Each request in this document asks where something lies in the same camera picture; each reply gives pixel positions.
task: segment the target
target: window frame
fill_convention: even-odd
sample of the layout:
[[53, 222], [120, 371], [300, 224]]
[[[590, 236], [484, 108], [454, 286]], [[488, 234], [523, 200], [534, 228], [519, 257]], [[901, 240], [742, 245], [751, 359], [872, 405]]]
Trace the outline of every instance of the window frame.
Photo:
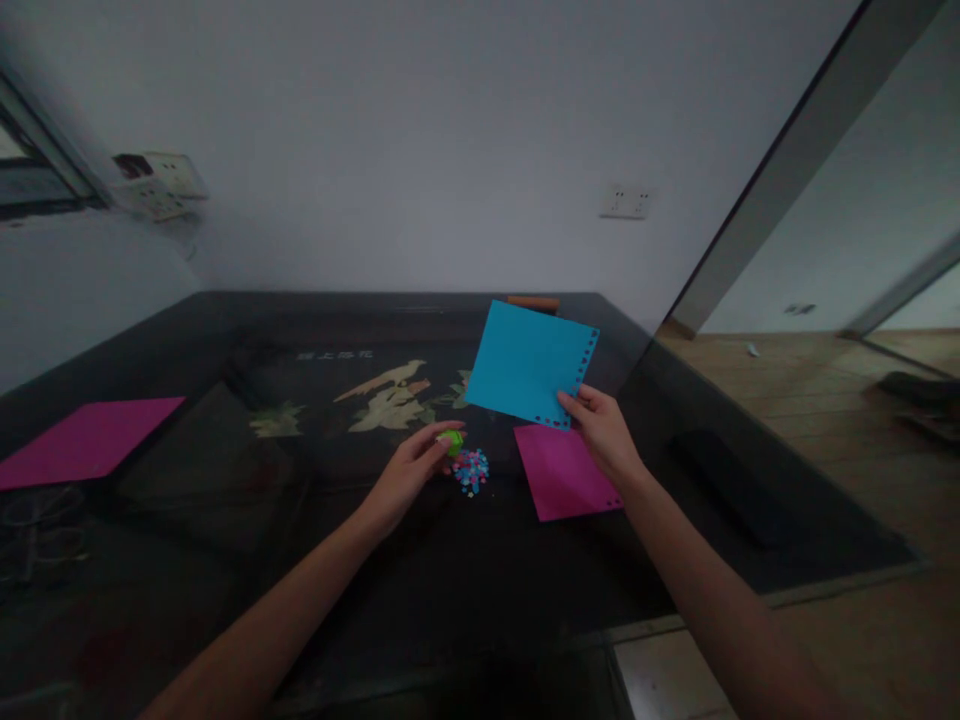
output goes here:
[[23, 157], [0, 158], [0, 177], [17, 182], [39, 174], [48, 183], [51, 178], [59, 181], [48, 197], [16, 203], [0, 201], [0, 222], [107, 207], [96, 181], [84, 175], [3, 69], [0, 69], [0, 127], [24, 153]]

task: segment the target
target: orange object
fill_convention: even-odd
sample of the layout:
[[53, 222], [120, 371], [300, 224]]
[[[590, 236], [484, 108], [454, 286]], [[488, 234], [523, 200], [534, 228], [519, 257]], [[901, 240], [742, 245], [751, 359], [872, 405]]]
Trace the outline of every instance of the orange object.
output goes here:
[[536, 310], [538, 312], [556, 315], [560, 309], [560, 301], [557, 298], [528, 297], [526, 295], [508, 295], [507, 302], [510, 305], [527, 308], [527, 310]]

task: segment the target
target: forearm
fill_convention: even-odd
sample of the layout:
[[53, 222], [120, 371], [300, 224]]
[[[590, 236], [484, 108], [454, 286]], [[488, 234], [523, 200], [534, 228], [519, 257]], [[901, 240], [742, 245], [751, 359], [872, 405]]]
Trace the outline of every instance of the forearm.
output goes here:
[[204, 650], [141, 717], [261, 716], [381, 534], [365, 515], [354, 513]]
[[738, 715], [842, 713], [799, 645], [646, 468], [621, 485], [631, 525]]

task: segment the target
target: blue paper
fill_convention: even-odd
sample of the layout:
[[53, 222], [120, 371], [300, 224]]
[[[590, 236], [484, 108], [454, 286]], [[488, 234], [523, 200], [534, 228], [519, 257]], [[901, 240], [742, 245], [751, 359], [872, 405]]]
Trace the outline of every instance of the blue paper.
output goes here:
[[599, 335], [595, 328], [494, 300], [464, 399], [569, 430], [557, 391], [576, 396]]

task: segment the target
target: hand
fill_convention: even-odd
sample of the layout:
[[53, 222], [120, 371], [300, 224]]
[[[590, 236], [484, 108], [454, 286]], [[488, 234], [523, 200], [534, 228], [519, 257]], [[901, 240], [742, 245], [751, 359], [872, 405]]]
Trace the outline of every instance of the hand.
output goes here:
[[450, 439], [440, 438], [437, 442], [437, 435], [444, 430], [459, 430], [463, 425], [455, 420], [434, 423], [400, 443], [377, 484], [357, 510], [357, 514], [374, 524], [381, 538], [393, 532], [420, 489], [443, 465], [450, 449]]
[[580, 423], [593, 461], [618, 490], [646, 474], [616, 400], [589, 385], [580, 386], [576, 399], [565, 392], [558, 392], [557, 399]]

